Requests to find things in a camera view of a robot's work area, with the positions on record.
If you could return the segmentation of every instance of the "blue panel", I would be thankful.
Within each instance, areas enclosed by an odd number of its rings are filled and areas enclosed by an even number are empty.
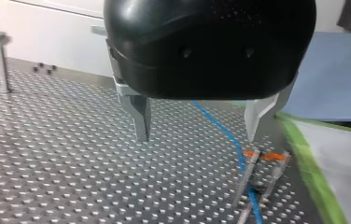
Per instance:
[[[284,111],[351,120],[351,34],[315,33]]]

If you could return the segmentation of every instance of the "green edge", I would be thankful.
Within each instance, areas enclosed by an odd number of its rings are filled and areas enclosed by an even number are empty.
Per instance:
[[[298,127],[285,116],[280,117],[286,136],[294,148],[302,179],[309,189],[323,222],[326,224],[346,224],[341,206],[316,164],[312,150]]]
[[[330,123],[326,123],[326,122],[322,122],[322,121],[318,121],[318,120],[313,120],[313,119],[303,119],[303,118],[292,116],[292,115],[284,113],[284,112],[278,112],[276,116],[279,119],[295,119],[295,120],[303,121],[306,123],[324,126],[327,128],[333,128],[333,129],[351,132],[351,128],[348,128],[348,127],[344,127],[344,126],[340,126],[340,125],[336,125],[336,124],[330,124]]]

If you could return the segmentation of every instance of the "metal rod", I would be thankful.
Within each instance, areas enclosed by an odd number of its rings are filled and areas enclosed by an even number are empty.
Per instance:
[[[268,188],[266,189],[265,193],[263,193],[262,197],[260,197],[260,205],[264,204],[267,198],[271,195],[274,185],[277,182],[277,180],[283,175],[284,171],[286,170],[288,161],[289,161],[289,153],[286,151],[283,153],[285,159],[281,161],[280,165],[274,168],[274,172],[272,174],[272,179],[271,182],[269,183]],[[251,213],[252,209],[252,203],[248,203],[247,207],[245,210],[243,210],[242,214],[239,217],[239,220],[237,221],[237,224],[245,224],[249,214]]]
[[[240,197],[242,196],[243,192],[245,192],[248,180],[251,177],[252,172],[254,171],[254,166],[257,163],[259,157],[260,151],[255,149],[254,155],[252,156],[250,163],[248,164],[247,169],[245,171],[245,174],[243,175],[243,179],[240,181],[239,188],[236,192],[236,197],[233,201],[233,206],[236,206],[240,202]]]
[[[10,93],[7,73],[7,54],[4,46],[0,44],[0,79],[3,93]]]

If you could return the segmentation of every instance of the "white cabinet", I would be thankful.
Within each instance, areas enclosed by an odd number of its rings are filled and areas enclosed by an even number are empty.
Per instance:
[[[36,6],[50,7],[78,14],[103,18],[105,0],[16,0]]]
[[[91,33],[102,19],[8,1],[3,23],[9,57],[112,76],[105,37]]]

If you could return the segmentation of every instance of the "orange clip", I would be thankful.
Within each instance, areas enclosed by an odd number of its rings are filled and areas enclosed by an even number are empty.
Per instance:
[[[254,152],[253,151],[245,151],[245,152],[243,152],[243,154],[245,154],[245,156],[247,156],[247,157],[252,157],[254,155]],[[278,154],[278,153],[274,153],[274,152],[263,154],[261,156],[261,158],[263,158],[266,161],[283,161],[286,159],[285,156]]]

